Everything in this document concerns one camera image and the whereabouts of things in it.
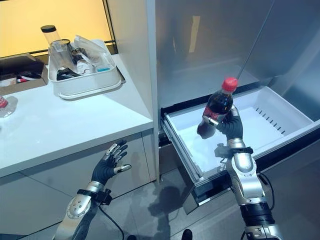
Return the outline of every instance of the window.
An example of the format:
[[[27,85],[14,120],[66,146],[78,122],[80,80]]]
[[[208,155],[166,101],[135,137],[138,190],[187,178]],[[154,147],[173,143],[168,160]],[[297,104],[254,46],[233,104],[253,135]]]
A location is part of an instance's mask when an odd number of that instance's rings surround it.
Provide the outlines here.
[[[106,0],[7,0],[0,1],[0,57],[47,54],[44,25],[72,42],[75,35],[102,39],[117,52]]]

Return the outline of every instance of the stainless steel panel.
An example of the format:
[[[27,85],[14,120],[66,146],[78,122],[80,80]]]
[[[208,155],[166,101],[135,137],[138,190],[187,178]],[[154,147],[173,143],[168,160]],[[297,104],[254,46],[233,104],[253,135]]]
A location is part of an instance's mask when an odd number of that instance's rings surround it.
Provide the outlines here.
[[[313,121],[320,119],[320,47],[316,57],[283,97]]]
[[[319,28],[319,0],[276,0],[245,70],[260,81],[286,74]]]
[[[156,0],[158,105],[209,95],[237,76],[271,0]],[[257,82],[242,73],[240,85]]]

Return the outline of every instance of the cola bottle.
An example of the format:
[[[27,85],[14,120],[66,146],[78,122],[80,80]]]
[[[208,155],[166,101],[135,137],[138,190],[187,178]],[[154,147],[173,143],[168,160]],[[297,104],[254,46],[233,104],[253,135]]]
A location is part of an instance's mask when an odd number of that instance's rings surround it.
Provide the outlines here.
[[[221,89],[210,96],[202,115],[222,122],[234,103],[232,93],[236,90],[237,85],[238,80],[235,77],[225,78]],[[202,139],[207,139],[215,134],[216,128],[202,120],[196,132]]]

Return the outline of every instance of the bottle label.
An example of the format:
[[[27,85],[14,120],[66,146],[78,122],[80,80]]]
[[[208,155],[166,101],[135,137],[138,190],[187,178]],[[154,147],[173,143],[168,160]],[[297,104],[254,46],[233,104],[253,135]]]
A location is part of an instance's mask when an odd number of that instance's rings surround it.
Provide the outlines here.
[[[3,96],[0,96],[0,108],[5,108],[7,104],[8,101]]]
[[[213,120],[216,120],[218,122],[222,122],[222,120],[225,118],[227,114],[219,114],[211,111],[211,109],[207,106],[205,106],[204,112],[202,115],[205,115],[207,117],[212,118]]]

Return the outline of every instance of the robotic arm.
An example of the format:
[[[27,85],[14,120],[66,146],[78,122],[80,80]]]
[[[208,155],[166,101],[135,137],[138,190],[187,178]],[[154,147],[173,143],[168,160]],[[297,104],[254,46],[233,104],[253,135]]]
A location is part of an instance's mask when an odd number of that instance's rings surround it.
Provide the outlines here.
[[[233,105],[223,122],[203,116],[203,120],[226,135],[227,146],[215,149],[216,157],[226,158],[226,169],[231,178],[231,189],[245,222],[248,240],[284,240],[268,206],[266,195],[258,179],[253,150],[243,141],[243,125]]]
[[[84,240],[87,237],[91,220],[97,213],[100,204],[109,205],[111,190],[103,191],[108,179],[131,169],[131,165],[117,166],[127,155],[126,141],[113,144],[95,166],[91,181],[85,189],[79,189],[70,201],[63,221],[60,223],[52,240]]]

